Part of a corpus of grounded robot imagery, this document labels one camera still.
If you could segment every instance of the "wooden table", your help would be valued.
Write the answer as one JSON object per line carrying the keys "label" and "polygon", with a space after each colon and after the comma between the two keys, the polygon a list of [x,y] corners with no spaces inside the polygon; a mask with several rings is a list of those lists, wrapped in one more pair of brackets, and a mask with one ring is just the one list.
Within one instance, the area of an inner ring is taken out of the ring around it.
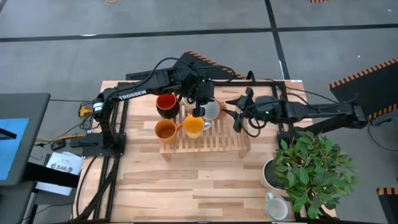
{"label": "wooden table", "polygon": [[[301,81],[287,80],[285,83],[303,89]],[[101,91],[117,84],[118,81],[104,81]],[[243,95],[245,89],[245,86],[218,86],[215,97],[220,101],[232,100]],[[254,97],[272,95],[270,87],[254,86],[252,89]],[[288,92],[305,98],[301,91]],[[173,159],[166,162],[159,153],[159,142],[154,135],[154,126],[161,119],[154,109],[155,99],[154,95],[146,95],[129,102],[127,145],[119,165],[111,221],[271,221],[264,212],[266,193],[280,197],[285,192],[266,189],[259,179],[264,163],[274,157],[278,148],[277,125],[268,123],[258,138],[250,138],[251,150],[244,158],[233,152],[202,152],[174,154]],[[290,95],[289,100],[299,101]],[[311,124],[311,119],[305,119],[297,126]],[[82,173],[91,160],[86,159]],[[78,202],[80,212],[96,193],[102,163],[103,158],[97,158],[84,181]],[[100,217],[104,217],[107,195],[106,192]],[[292,221],[294,214],[288,203],[286,220]]]}

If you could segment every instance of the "paper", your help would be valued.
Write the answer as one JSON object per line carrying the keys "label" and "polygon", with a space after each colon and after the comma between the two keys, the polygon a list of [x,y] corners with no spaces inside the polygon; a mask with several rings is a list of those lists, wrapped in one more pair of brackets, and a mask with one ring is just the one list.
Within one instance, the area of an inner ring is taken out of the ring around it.
{"label": "paper", "polygon": [[[78,175],[81,171],[82,165],[83,165],[83,159],[70,152],[63,152],[63,153],[53,152],[46,167]],[[43,182],[38,182],[36,185],[36,189],[45,190],[48,192],[53,192],[56,194],[62,194],[66,196],[69,196],[70,192],[72,191],[71,187],[63,187]]]}
{"label": "paper", "polygon": [[0,140],[0,180],[6,180],[19,149],[29,118],[0,119],[0,128],[17,134],[16,139]]}

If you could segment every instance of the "red mug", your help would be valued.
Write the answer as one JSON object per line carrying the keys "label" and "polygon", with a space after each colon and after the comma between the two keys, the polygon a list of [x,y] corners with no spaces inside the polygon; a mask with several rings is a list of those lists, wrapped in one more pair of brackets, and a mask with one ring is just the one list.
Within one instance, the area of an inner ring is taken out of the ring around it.
{"label": "red mug", "polygon": [[174,118],[180,112],[180,103],[175,95],[160,95],[156,99],[157,112],[165,119]]}

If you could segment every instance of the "green leaves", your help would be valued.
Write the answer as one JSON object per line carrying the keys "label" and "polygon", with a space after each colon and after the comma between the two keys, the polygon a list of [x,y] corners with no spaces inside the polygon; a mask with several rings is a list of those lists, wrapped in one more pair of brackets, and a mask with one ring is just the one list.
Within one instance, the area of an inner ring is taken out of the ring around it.
{"label": "green leaves", "polygon": [[296,183],[296,177],[294,176],[294,174],[291,171],[289,171],[287,173],[286,178],[289,181],[289,188],[293,187],[294,184]]}
{"label": "green leaves", "polygon": [[349,195],[356,168],[352,158],[345,154],[338,144],[311,132],[298,132],[299,137],[291,144],[281,140],[280,149],[273,161],[275,176],[284,186],[293,202],[293,209],[299,212],[308,205],[308,217],[321,214],[320,207],[334,209],[340,198]]}
{"label": "green leaves", "polygon": [[298,172],[298,177],[300,178],[300,181],[305,185],[307,185],[308,182],[310,181],[308,172],[303,167],[300,167],[300,170]]}

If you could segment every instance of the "concrete floor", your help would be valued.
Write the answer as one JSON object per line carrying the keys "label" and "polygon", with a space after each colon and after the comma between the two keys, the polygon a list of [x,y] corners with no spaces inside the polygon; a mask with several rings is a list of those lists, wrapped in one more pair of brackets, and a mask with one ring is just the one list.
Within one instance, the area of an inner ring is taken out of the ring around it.
{"label": "concrete floor", "polygon": [[[329,0],[318,4],[271,0],[271,4],[278,27],[398,23],[395,0]],[[114,4],[99,0],[8,0],[0,13],[0,41],[5,37],[270,26],[263,0],[119,0]],[[306,90],[329,97],[333,97],[327,87],[330,82],[398,56],[398,28],[279,35],[290,78],[303,80]],[[149,70],[160,59],[179,57],[185,50],[200,52],[238,73],[253,70],[257,78],[282,78],[270,32],[0,42],[0,92],[47,91],[56,99],[92,100],[103,80],[123,80],[126,73]],[[310,103],[324,102],[311,95],[308,99]],[[39,137],[52,138],[78,124],[77,109],[78,103],[51,102]],[[391,124],[372,132],[381,144],[398,149]],[[328,136],[340,143],[358,166],[359,184],[338,206],[338,216],[386,223],[376,188],[397,187],[398,153],[377,147],[365,129],[339,129]],[[48,147],[35,147],[32,155],[49,152]],[[53,207],[38,214],[35,223],[61,222],[69,217],[70,207]]]}

